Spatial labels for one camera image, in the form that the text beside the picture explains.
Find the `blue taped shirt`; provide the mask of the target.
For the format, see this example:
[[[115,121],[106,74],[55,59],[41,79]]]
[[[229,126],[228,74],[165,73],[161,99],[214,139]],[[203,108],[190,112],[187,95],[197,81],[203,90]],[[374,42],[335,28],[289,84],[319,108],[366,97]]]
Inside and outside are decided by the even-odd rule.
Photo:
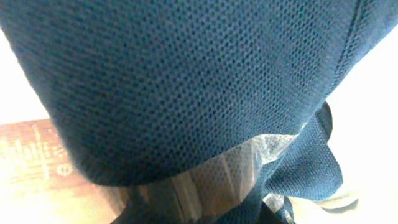
[[[1,2],[1,30],[116,223],[293,223],[340,197],[327,96],[396,1]]]

